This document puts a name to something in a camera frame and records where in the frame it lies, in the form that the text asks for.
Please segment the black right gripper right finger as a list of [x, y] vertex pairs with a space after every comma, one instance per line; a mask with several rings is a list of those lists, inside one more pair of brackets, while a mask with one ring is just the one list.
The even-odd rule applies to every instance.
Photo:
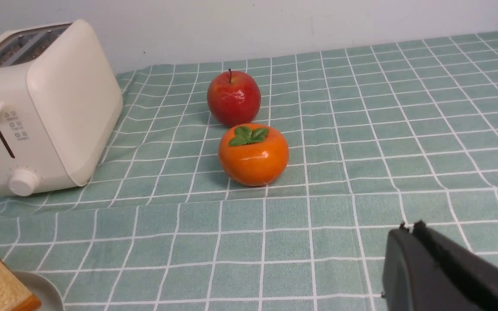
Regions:
[[412, 234], [433, 257], [434, 265], [471, 303], [483, 311], [498, 311], [498, 267], [466, 250], [420, 220]]

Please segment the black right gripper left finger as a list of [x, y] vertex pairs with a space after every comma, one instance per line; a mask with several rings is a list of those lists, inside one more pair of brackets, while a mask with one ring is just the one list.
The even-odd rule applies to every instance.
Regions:
[[387, 236], [382, 285], [389, 311], [465, 310], [465, 297], [404, 223]]

